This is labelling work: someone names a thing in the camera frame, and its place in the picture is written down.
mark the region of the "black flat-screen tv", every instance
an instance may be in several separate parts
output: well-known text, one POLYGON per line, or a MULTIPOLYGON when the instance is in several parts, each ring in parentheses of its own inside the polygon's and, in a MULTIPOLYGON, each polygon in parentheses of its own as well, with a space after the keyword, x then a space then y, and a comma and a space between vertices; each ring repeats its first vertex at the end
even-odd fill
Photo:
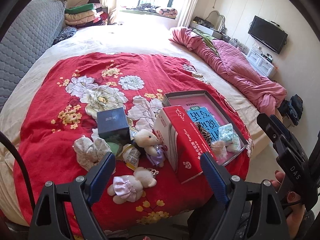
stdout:
POLYGON ((255 16, 248 33, 276 53, 280 53, 288 35, 264 19, 255 16))

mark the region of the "blue gripper pad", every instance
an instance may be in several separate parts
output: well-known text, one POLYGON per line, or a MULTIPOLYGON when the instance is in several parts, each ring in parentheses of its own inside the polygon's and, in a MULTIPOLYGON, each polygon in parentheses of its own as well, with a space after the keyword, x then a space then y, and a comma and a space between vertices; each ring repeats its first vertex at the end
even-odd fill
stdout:
POLYGON ((230 201, 227 192, 231 177, 229 172, 218 165, 208 152, 201 155, 200 165, 217 201, 227 205, 230 201))
POLYGON ((115 167, 116 157, 112 153, 106 153, 100 163, 88 171, 85 193, 89 205, 92 206, 100 200, 115 167))

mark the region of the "metal screw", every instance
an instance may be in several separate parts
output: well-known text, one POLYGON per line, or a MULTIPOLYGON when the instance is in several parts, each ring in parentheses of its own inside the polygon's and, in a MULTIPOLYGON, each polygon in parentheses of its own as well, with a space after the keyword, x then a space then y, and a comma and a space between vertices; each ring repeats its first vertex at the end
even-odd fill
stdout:
POLYGON ((237 176, 237 175, 233 175, 233 176, 231 177, 231 179, 232 179, 233 181, 240 181, 240 177, 237 176))
POLYGON ((52 185, 52 181, 49 180, 49 181, 47 181, 44 185, 45 185, 46 187, 50 187, 50 186, 52 185))
POLYGON ((84 181, 84 176, 76 177, 76 182, 82 182, 82 181, 84 181))
POLYGON ((271 182, 267 179, 263 181, 263 184, 266 185, 267 187, 271 186, 271 182))

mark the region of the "gray quilted headboard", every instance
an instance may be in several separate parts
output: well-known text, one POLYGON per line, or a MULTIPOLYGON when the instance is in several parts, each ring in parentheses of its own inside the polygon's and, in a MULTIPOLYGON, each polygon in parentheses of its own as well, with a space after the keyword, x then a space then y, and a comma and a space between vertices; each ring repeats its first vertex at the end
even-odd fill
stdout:
POLYGON ((64 25, 66 0, 33 0, 0 42, 0 111, 34 62, 52 46, 64 25))

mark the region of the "dark blue box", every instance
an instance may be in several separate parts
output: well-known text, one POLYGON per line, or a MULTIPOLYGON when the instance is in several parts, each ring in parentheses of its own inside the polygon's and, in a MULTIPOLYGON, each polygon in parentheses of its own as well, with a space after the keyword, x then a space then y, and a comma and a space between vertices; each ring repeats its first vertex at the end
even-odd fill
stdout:
POLYGON ((106 142, 130 143, 130 131, 123 107, 97 113, 98 134, 106 142))

